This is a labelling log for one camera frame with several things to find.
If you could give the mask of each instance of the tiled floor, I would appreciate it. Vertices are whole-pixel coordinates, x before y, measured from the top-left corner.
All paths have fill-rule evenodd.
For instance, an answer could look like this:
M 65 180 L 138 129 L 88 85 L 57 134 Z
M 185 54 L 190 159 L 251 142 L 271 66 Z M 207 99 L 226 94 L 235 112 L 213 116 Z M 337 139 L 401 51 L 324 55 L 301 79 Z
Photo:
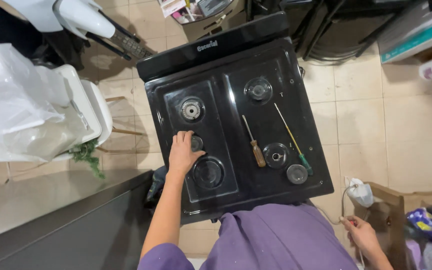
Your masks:
M 105 12 L 146 45 L 161 52 L 187 42 L 181 28 L 164 18 L 155 0 L 96 0 Z M 99 83 L 105 97 L 124 96 L 110 103 L 114 126 L 147 133 L 134 136 L 112 133 L 98 152 L 104 170 L 152 168 L 163 165 L 144 84 L 132 62 L 93 44 L 84 55 L 82 77 Z M 365 55 L 340 66 L 300 62 L 304 83 L 323 144 L 335 192 L 313 199 L 337 220 L 344 191 L 344 176 L 373 181 L 411 192 L 431 188 L 432 182 L 432 83 L 418 77 L 411 64 L 383 65 L 377 55 Z M 58 161 L 48 164 L 12 162 L 14 180 L 58 171 L 86 169 L 84 164 Z M 7 179 L 0 163 L 0 184 Z M 346 209 L 352 211 L 346 200 Z M 192 258 L 204 258 L 218 238 L 219 222 L 185 225 L 180 247 Z M 348 242 L 342 226 L 336 236 Z

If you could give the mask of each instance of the burner cap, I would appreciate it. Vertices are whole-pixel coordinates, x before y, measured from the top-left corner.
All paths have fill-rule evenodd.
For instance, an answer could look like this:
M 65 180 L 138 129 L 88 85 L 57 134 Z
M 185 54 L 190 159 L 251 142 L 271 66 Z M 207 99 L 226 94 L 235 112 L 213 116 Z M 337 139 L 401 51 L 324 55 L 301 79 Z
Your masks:
M 223 165 L 213 156 L 204 156 L 193 168 L 194 181 L 199 187 L 211 189 L 219 186 L 224 176 Z
M 271 98 L 273 89 L 271 84 L 263 78 L 250 80 L 244 87 L 244 93 L 255 101 L 267 101 Z
M 303 184 L 308 179 L 308 171 L 303 165 L 293 164 L 286 171 L 287 178 L 293 184 Z
M 281 169 L 286 166 L 288 156 L 290 155 L 289 150 L 280 143 L 268 144 L 264 150 L 264 160 L 269 167 L 273 169 Z
M 191 151 L 197 152 L 203 150 L 203 140 L 198 136 L 191 136 Z
M 201 115 L 201 103 L 196 99 L 189 99 L 181 106 L 181 113 L 187 120 L 195 120 Z

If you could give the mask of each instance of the motorcycle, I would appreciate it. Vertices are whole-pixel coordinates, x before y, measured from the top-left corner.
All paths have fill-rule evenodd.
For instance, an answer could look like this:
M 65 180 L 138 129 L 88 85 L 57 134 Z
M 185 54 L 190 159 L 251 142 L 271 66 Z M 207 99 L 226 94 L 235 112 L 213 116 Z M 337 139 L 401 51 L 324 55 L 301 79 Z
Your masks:
M 0 0 L 0 43 L 13 44 L 33 62 L 82 70 L 88 39 L 126 60 L 152 55 L 93 0 Z

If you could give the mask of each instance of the burner hole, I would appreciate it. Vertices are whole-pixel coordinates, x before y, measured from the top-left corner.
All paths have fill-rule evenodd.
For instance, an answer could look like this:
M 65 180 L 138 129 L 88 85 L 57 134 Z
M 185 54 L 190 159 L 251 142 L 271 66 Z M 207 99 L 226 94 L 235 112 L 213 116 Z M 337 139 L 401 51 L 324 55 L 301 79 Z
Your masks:
M 278 154 L 278 153 L 276 153 L 276 154 L 273 154 L 273 160 L 275 161 L 275 162 L 277 162 L 277 161 L 279 161 L 280 159 L 281 159 L 281 155 L 280 154 Z

